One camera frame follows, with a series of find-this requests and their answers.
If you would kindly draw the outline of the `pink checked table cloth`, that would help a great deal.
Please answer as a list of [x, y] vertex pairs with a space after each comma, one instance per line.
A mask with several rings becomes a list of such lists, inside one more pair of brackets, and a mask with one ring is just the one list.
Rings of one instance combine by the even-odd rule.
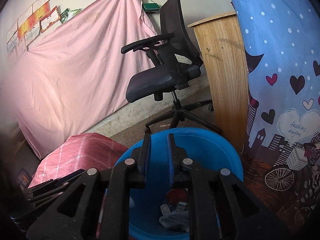
[[30, 187], [62, 178], [79, 169], [112, 168], [128, 148], [102, 134], [85, 133], [67, 139], [59, 148], [48, 154], [39, 164]]

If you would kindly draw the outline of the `green brush on wall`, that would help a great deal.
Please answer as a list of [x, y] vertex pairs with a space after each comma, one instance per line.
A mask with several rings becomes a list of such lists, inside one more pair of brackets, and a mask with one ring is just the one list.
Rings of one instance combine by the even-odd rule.
[[142, 8], [147, 14], [160, 11], [160, 6], [157, 3], [143, 3]]

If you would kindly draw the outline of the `blue cartoon print curtain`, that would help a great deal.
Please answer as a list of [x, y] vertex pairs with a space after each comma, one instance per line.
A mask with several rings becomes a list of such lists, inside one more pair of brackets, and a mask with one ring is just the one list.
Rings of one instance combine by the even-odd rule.
[[319, 1], [232, 0], [248, 68], [245, 184], [291, 230], [319, 230]]

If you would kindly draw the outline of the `blue cardboard box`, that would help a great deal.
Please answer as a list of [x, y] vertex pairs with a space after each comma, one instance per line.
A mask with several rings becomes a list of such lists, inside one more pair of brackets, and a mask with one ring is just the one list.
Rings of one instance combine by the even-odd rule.
[[17, 181], [22, 191], [28, 188], [32, 179], [31, 175], [24, 168], [19, 171]]

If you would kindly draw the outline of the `black office chair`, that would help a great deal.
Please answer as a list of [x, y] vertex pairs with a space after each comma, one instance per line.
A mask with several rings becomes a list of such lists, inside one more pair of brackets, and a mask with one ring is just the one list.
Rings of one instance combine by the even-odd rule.
[[203, 65], [200, 53], [186, 31], [181, 0], [167, 0], [163, 4], [160, 8], [160, 24], [161, 34], [133, 42], [121, 49], [122, 54], [144, 51], [154, 64], [154, 67], [131, 77], [126, 90], [127, 101], [133, 103], [150, 95], [153, 95], [155, 101], [161, 101], [165, 93], [172, 94], [172, 110], [147, 122], [146, 133], [151, 133], [150, 127], [161, 121], [170, 119], [170, 127], [176, 128], [179, 122], [188, 119], [221, 134], [221, 130], [214, 124], [193, 113], [193, 110], [203, 106], [209, 106], [212, 110], [212, 100], [182, 105], [176, 95], [177, 90], [188, 88], [189, 81], [201, 76]]

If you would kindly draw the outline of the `trash pieces in bin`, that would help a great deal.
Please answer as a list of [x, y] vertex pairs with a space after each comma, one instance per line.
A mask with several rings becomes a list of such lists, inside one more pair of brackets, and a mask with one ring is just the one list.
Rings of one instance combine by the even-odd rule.
[[174, 232], [189, 232], [189, 202], [187, 189], [171, 189], [160, 206], [159, 223]]

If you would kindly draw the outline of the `pink hanging wall sheet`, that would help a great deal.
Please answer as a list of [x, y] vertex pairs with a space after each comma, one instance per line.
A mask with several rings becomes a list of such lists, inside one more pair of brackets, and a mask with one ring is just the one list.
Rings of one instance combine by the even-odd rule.
[[13, 66], [1, 84], [1, 119], [18, 123], [44, 158], [127, 104], [131, 77], [152, 63], [121, 48], [155, 34], [142, 0], [96, 0]]

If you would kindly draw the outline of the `wooden cabinet panel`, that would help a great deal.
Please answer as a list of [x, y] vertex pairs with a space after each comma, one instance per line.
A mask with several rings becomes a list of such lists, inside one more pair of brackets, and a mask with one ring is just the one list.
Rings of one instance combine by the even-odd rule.
[[248, 113], [248, 77], [244, 43], [235, 12], [189, 24], [206, 69], [215, 122], [238, 153], [244, 149]]

